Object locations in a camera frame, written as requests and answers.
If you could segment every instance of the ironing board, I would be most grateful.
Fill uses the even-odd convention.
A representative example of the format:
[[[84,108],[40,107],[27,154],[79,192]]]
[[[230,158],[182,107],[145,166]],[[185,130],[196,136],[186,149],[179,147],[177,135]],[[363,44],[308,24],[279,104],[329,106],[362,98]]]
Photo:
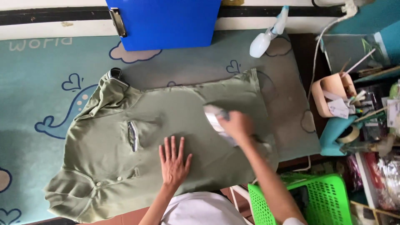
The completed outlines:
[[[287,35],[261,58],[264,30],[219,31],[203,48],[127,52],[117,36],[0,41],[0,224],[53,218],[43,187],[62,165],[64,137],[100,77],[122,68],[137,89],[226,79],[256,67],[280,161],[320,152]]]

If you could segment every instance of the green basket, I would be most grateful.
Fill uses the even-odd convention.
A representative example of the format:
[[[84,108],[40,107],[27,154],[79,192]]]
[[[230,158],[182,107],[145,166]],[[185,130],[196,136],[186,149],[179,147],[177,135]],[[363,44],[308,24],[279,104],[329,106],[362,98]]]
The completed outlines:
[[[309,225],[352,225],[350,204],[343,179],[338,174],[312,176],[291,173],[281,176],[288,190],[307,186],[309,204],[306,221]],[[276,225],[259,186],[248,185],[256,225]]]

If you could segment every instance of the spray bottle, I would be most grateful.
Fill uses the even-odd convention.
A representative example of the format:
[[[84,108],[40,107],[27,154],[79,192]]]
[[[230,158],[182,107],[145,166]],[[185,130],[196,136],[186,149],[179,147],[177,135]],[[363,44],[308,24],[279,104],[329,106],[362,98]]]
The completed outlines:
[[[276,17],[276,23],[267,29],[265,33],[259,34],[250,45],[250,55],[255,58],[261,57],[268,49],[271,40],[283,33],[288,20],[289,7],[283,6],[282,11]]]

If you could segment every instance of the metal clip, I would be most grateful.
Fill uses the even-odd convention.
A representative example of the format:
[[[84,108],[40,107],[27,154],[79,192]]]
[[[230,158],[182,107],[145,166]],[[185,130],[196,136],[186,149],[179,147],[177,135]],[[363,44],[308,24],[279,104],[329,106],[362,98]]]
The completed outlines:
[[[124,23],[122,22],[120,10],[118,8],[110,8],[110,16],[114,27],[117,29],[118,36],[121,38],[127,37]]]

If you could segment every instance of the white shirt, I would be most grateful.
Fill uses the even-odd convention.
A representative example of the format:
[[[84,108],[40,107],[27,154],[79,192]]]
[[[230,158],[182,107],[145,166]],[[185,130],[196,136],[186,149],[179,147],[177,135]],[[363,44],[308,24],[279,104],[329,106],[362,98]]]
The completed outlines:
[[[247,225],[242,215],[225,197],[212,192],[194,192],[173,197],[161,225]],[[304,225],[296,218],[283,225]]]

